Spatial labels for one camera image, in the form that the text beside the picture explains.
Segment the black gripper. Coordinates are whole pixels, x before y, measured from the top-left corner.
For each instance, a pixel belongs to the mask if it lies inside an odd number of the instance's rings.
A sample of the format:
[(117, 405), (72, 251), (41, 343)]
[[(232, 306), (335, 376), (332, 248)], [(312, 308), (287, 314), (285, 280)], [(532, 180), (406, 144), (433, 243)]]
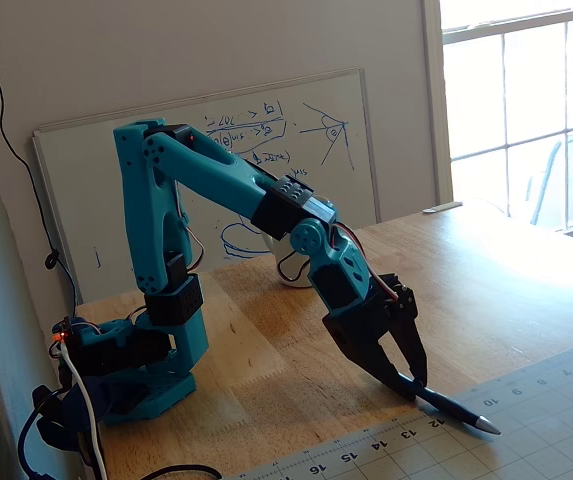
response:
[(427, 385), (427, 356), (415, 323), (417, 302), (413, 290), (396, 273), (383, 274), (381, 279), (397, 294), (397, 300), (371, 280), (367, 300), (361, 306), (340, 315), (327, 314), (322, 322), (339, 346), (350, 346), (348, 357), (355, 364), (403, 399), (414, 401), (412, 382), (397, 371), (378, 342), (390, 333), (414, 383)]

